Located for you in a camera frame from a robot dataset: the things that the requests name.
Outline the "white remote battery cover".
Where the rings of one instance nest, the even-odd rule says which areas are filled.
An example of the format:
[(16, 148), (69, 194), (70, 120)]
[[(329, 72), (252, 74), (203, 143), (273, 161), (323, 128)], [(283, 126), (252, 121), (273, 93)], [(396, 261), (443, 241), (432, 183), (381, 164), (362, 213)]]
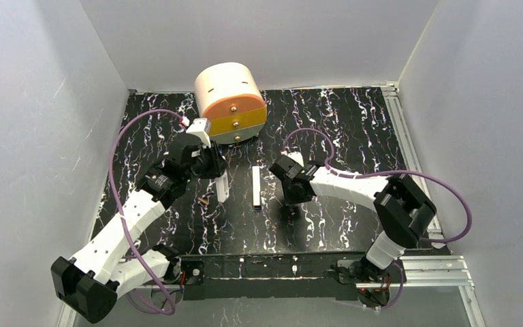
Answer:
[(260, 210), (262, 205), (261, 197), (261, 174), (260, 167), (252, 167), (252, 191), (253, 191), (253, 208)]

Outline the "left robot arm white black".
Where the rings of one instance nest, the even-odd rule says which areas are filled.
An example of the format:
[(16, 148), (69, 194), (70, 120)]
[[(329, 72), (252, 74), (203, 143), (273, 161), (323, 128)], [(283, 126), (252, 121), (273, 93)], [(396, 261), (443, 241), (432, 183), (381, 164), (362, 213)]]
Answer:
[(121, 296), (164, 279), (177, 253), (156, 245), (140, 253), (135, 240), (160, 218), (194, 179), (214, 179), (219, 201), (229, 195), (227, 161), (219, 145), (192, 134), (174, 137), (169, 151), (138, 181), (109, 223), (69, 259), (50, 268), (57, 297), (92, 324), (102, 321)]

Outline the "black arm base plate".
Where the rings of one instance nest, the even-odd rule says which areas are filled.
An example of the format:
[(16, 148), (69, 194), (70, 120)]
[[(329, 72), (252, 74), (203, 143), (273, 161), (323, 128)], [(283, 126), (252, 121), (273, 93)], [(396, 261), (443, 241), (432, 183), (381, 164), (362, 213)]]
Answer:
[(181, 255), (166, 275), (185, 300), (334, 298), (385, 304), (406, 281), (403, 263), (363, 271), (363, 252)]

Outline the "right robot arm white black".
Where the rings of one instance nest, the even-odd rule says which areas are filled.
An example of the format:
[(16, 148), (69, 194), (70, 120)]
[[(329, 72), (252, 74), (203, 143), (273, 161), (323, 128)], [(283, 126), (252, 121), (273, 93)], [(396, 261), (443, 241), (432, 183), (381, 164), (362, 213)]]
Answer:
[(391, 264), (407, 249), (419, 245), (437, 213), (436, 206), (408, 174), (350, 175), (318, 161), (302, 165), (286, 154), (282, 154), (269, 171), (281, 182), (288, 205), (326, 196), (376, 212), (383, 230), (365, 255), (346, 266), (332, 268), (344, 283), (384, 278)]

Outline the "white remote control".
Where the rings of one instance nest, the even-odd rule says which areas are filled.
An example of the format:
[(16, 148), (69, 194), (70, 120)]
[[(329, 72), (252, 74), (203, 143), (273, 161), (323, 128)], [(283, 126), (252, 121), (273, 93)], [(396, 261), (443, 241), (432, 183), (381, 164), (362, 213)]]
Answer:
[(224, 203), (229, 198), (229, 181), (227, 171), (215, 179), (216, 195), (218, 203)]

